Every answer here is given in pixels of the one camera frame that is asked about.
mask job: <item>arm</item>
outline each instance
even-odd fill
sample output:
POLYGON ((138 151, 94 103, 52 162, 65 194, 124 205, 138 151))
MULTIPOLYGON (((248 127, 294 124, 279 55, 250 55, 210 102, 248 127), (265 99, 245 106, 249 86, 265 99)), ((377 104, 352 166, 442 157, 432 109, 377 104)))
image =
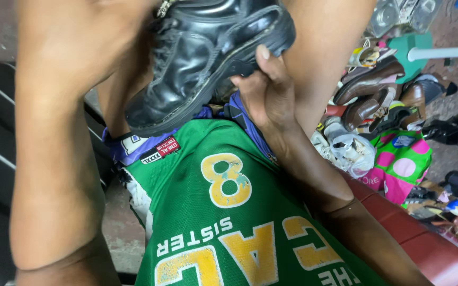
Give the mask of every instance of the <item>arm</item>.
POLYGON ((310 143, 295 118, 295 93, 282 58, 258 47, 262 72, 233 77, 253 122, 296 181, 310 210, 327 229, 393 285, 431 285, 416 265, 356 199, 343 177, 310 143))
POLYGON ((17 169, 10 243, 18 285, 117 285, 83 95, 112 72, 151 4, 19 0, 17 169))

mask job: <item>white pole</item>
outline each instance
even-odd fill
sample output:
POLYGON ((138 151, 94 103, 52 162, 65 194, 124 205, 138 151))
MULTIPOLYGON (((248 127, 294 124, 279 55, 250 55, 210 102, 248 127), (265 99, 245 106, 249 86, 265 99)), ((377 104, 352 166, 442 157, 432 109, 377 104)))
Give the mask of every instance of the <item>white pole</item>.
POLYGON ((412 48, 408 53, 408 60, 410 62, 416 60, 445 59, 447 57, 458 57, 458 47, 440 49, 412 48))

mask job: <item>yellow number 8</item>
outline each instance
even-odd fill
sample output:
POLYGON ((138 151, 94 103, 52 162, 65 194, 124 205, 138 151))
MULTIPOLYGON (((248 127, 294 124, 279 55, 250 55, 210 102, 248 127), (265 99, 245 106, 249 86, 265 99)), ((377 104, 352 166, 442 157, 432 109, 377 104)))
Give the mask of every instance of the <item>yellow number 8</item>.
POLYGON ((220 153, 204 158, 200 164, 200 170, 204 178, 212 183, 210 198, 213 204, 219 208, 228 209, 245 204, 252 194, 252 185, 244 174, 240 173, 243 162, 238 156, 231 153, 220 153), (229 168, 223 173, 215 172, 215 164, 227 162, 229 168), (226 181, 233 181, 238 186, 236 193, 227 195, 222 191, 222 185, 226 181))

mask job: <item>red label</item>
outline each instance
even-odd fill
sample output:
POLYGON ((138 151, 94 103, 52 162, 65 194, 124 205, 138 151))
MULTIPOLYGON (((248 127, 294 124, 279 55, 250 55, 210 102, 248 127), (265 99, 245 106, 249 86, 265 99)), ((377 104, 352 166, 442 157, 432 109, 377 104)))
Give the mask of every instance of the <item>red label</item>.
POLYGON ((173 136, 166 138, 157 146, 157 151, 162 157, 179 149, 180 145, 173 136))

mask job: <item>black leather shoe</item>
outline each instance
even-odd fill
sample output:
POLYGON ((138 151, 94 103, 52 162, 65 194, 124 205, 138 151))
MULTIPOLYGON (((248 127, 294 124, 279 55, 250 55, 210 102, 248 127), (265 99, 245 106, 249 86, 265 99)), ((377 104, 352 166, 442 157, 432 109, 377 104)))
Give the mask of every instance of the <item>black leather shoe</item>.
POLYGON ((128 125, 140 137, 181 127, 220 81, 254 72, 259 44, 279 56, 295 38, 280 0, 175 1, 156 34, 153 81, 126 105, 128 125))

